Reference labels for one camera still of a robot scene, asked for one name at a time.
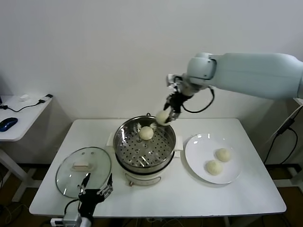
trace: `steamed bun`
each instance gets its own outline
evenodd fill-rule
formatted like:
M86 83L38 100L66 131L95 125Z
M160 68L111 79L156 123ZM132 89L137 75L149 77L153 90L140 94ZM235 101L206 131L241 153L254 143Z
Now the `steamed bun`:
M150 140L153 137L153 130L150 126L144 126L139 131L142 140Z
M166 110L162 110L156 114L156 121L159 125L167 126L170 124L170 122L165 123L166 119L169 117L169 108Z
M211 174L211 175L218 175L223 171L223 167L220 162L217 160L211 160L206 163L206 170Z
M221 148L216 151L217 158L222 162L228 162L231 159L231 153L226 148Z

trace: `stainless steel steamer basket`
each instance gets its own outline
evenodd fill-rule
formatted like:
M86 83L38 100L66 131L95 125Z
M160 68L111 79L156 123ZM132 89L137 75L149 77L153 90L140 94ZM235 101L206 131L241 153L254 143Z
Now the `stainless steel steamer basket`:
M150 140L139 137L139 131L144 126L150 126L154 131ZM154 174L164 169L173 159L175 145L173 128L157 124L156 118L150 114L126 121L114 136L114 149L119 164L138 175Z

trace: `floor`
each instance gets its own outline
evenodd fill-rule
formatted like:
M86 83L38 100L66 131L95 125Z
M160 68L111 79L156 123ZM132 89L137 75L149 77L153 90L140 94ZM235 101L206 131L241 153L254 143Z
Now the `floor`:
M268 169L273 179L285 179L290 178L290 174L285 169L275 168ZM5 167L0 164L0 173L5 175ZM39 168L34 175L34 179L42 180L47 172L47 168ZM20 180L11 175L3 187L0 189L0 204L8 206L15 191L20 185ZM12 204L8 209L12 212L12 220L18 215L19 217L12 222L10 227L39 227L41 223L48 220L48 217L33 216L28 212L28 207L32 199L35 196L37 189L27 189L24 193L20 204ZM287 205L287 211L282 215L265 215L263 218L259 218L249 227L301 227L303 222L303 195L297 188L279 188L279 191ZM5 221L8 216L8 212L0 207L0 227L6 226ZM237 217L230 218L231 222L234 222ZM97 219L94 223L94 227L162 227L162 226L176 226L176 227L223 227L223 218L182 218L179 220L149 220L146 219Z

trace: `white plate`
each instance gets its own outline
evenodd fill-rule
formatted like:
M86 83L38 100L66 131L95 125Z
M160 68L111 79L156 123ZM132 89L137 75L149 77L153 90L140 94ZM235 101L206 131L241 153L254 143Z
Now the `white plate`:
M226 148L231 153L229 162L221 162L216 158L217 149ZM239 155L225 138L215 134L198 134L192 137L185 148L185 157L190 168L201 178L212 183L226 184L237 179L241 172L241 161ZM218 160L223 171L214 176L206 171L206 163L210 160Z

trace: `white wall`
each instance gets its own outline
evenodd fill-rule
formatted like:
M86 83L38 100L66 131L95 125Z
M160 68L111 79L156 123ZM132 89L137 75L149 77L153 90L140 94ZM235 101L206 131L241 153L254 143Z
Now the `white wall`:
M12 94L56 99L41 124L4 146L18 162L47 163L76 118L155 114L169 93L166 74L185 72L196 52L283 52L303 60L302 7L299 0L2 0L3 83ZM187 105L199 109L209 99L202 91ZM237 117L259 146L293 108L216 90L207 111L182 117Z

